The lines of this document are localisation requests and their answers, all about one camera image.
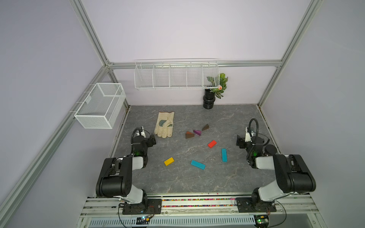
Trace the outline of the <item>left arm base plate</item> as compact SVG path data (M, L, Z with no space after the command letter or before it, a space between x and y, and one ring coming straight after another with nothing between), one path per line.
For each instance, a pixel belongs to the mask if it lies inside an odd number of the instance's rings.
M123 215L146 215L146 214L161 214L162 200L161 199L147 199L140 204L127 204L123 206Z

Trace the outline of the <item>green circuit board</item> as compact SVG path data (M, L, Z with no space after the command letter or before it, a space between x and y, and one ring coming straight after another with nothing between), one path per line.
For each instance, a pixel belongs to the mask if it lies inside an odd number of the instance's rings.
M255 215L254 220L257 228L267 228L270 223L270 219L266 215Z

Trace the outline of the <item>yellow rectangular block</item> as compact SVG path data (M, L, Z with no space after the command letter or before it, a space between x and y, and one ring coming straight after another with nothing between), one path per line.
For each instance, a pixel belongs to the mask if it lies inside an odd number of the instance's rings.
M165 166L169 166L169 165L171 165L174 162L175 162L174 158L173 157L170 157L169 159L167 159L167 160L164 161L164 165Z

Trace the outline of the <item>reddish brown triangle block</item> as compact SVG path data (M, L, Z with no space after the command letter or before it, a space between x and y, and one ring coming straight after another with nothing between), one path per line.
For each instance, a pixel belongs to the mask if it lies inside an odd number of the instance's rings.
M195 137L195 134L194 133L191 133L189 131L186 132L186 134L185 134L185 138L186 139L193 138L193 137Z

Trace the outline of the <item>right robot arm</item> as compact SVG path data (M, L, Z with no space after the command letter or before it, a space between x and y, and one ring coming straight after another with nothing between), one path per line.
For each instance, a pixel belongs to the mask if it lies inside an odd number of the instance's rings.
M247 152L250 167L275 172L275 180L265 186L255 188L251 197L238 198L238 207L246 211L263 211L273 206L277 199L291 194L313 192L316 181L301 155L278 154L277 148L256 135L237 136L236 145Z

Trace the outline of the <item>green artificial plant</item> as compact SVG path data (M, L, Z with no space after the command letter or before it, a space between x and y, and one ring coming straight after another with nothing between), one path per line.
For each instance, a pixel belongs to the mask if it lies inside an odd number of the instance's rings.
M216 98L222 99L223 93L227 89L228 77L224 73L220 73L219 76L207 77L210 85L208 91L213 93Z

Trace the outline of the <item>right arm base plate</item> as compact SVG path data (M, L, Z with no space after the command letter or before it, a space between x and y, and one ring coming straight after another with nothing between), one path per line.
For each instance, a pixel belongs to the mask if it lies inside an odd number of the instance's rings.
M235 205L239 213L269 213L277 211L273 202L254 202L252 198L248 197L236 198Z

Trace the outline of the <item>dark brown triangle block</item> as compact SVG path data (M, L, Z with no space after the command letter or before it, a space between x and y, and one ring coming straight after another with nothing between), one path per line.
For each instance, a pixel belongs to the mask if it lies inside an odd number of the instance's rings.
M208 130L210 128L210 126L208 124L206 124L203 128L202 131Z

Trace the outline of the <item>long teal block lying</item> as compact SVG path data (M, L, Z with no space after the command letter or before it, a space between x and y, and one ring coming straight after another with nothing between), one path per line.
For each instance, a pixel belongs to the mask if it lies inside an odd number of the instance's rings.
M195 160L192 160L191 161L191 165L194 166L194 167L196 167L196 168L202 169L202 170L204 170L205 167L206 167L205 164L202 164L202 163L200 163L198 161L195 161Z

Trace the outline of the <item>small black controller board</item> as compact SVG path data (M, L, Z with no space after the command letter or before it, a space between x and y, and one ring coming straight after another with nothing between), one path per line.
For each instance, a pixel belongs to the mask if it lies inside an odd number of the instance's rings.
M150 218L148 216L137 217L136 225L148 225L150 222Z

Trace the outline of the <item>purple triangle block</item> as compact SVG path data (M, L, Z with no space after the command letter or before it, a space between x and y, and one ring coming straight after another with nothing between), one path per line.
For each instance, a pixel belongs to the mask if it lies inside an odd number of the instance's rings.
M194 132L195 134L197 134L198 136L201 136L201 134L202 134L202 132L201 132L200 130L193 130L193 132Z

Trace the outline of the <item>black vase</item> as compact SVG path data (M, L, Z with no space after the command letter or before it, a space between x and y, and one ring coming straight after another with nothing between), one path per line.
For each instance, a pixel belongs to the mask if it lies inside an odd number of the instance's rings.
M205 109L212 109L215 102L215 93L211 92L210 89L205 89L203 96L203 107Z

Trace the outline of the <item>beige work glove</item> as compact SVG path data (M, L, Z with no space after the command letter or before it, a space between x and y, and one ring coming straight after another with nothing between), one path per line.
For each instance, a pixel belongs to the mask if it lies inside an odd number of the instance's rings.
M159 112L154 134L161 138L170 138L173 135L175 112Z

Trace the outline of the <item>short teal block upright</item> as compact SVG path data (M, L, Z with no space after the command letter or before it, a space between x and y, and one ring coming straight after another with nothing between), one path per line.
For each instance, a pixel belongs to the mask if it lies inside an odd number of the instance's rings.
M222 155L222 161L227 162L228 161L228 156L227 156L227 150L225 148L222 148L221 155Z

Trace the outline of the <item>red rectangular block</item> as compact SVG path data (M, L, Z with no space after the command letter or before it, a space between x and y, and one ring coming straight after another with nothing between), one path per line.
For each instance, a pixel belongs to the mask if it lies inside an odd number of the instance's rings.
M216 142L215 140L212 140L212 141L208 144L208 147L209 147L209 148L213 148L216 144L217 144L217 142Z

